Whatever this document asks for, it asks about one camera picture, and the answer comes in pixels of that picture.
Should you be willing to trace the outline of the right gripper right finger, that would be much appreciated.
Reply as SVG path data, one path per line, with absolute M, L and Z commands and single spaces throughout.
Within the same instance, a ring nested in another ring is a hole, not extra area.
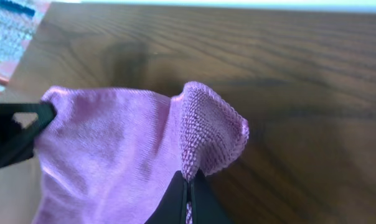
M 190 181 L 189 190 L 193 224 L 233 224 L 201 170 Z

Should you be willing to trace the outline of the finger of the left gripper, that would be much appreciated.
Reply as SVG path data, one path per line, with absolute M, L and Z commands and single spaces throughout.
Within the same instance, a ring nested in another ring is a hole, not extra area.
M 37 120 L 23 128 L 16 113 L 35 113 Z M 0 103 L 0 169 L 33 157 L 34 139 L 55 118 L 50 103 Z

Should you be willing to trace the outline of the purple microfiber cloth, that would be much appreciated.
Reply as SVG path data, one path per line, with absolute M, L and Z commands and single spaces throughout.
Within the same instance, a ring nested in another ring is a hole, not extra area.
M 42 99 L 57 114 L 34 143 L 43 190 L 35 223 L 144 223 L 176 172 L 216 173 L 249 138 L 248 121 L 198 82 L 173 97 L 54 86 Z

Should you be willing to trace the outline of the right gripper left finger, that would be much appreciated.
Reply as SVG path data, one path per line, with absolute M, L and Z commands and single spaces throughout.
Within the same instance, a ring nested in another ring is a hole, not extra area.
M 159 205 L 145 224 L 185 224 L 187 182 L 181 171 L 171 179 Z

